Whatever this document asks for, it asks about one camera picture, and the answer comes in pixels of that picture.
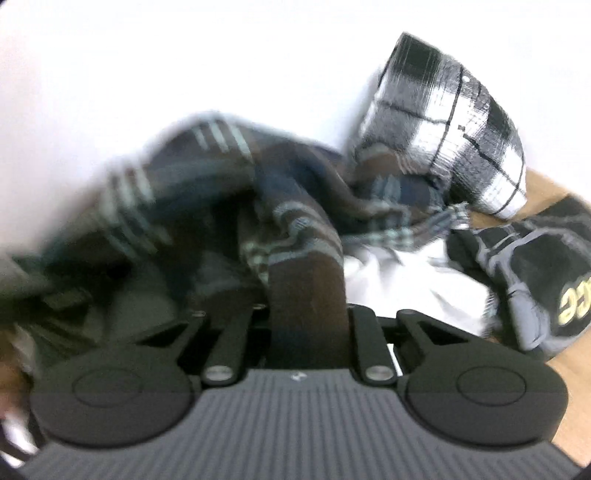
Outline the black white plaid garment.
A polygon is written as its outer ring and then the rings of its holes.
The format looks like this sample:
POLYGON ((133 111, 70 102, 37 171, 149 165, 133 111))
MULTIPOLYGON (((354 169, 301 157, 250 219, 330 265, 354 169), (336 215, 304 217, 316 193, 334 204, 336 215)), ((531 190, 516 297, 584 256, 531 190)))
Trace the black white plaid garment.
POLYGON ((352 149, 359 160, 397 152, 405 172, 429 175, 452 198, 499 219, 527 201, 513 121, 463 64, 408 33, 384 66, 352 149))

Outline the black SPACE print garment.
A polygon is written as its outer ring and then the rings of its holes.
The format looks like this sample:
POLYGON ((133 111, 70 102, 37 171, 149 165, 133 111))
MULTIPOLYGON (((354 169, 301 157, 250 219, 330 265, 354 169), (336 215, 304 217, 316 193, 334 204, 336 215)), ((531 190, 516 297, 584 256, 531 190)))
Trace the black SPACE print garment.
POLYGON ((456 230, 447 250, 498 298, 502 343, 550 360, 590 330, 590 208, 576 197, 504 225, 456 230))

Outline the navy brown plaid shirt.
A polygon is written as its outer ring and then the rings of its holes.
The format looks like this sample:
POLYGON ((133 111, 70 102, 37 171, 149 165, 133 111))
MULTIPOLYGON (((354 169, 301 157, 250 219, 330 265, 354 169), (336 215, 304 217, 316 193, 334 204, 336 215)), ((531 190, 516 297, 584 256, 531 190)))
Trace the navy brown plaid shirt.
POLYGON ((467 223, 466 205, 390 151, 356 162, 235 121, 197 121, 108 177, 39 256, 10 258, 1 361, 29 366, 19 341, 42 323, 17 313, 21 300, 73 287, 98 296, 150 261, 179 303, 263 289, 273 367, 342 368, 345 249, 415 251, 467 223))

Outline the white cloth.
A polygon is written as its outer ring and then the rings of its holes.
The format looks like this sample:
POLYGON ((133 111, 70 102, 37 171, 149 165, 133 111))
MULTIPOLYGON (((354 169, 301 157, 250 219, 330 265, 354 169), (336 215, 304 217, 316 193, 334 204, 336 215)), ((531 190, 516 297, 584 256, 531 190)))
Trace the white cloth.
POLYGON ((367 245, 351 249, 344 273, 348 302, 378 316, 416 310, 476 336, 490 330, 494 295, 452 266, 443 239, 414 252, 367 245))

